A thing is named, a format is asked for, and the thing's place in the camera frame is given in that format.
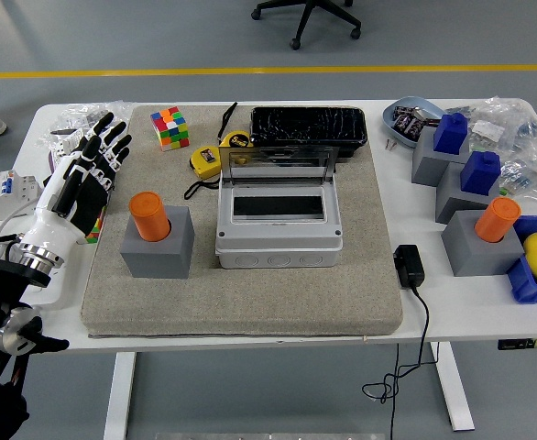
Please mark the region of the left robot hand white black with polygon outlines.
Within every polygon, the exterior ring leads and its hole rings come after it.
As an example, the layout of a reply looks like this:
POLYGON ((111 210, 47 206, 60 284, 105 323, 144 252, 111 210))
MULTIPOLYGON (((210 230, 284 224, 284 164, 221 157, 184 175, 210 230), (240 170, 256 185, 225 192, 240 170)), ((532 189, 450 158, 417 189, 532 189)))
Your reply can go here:
POLYGON ((126 123, 114 119, 111 112, 103 115, 60 160, 45 182, 34 210, 35 222, 20 242, 22 250, 37 248, 62 262, 73 244, 92 233, 130 153, 132 137, 126 123))

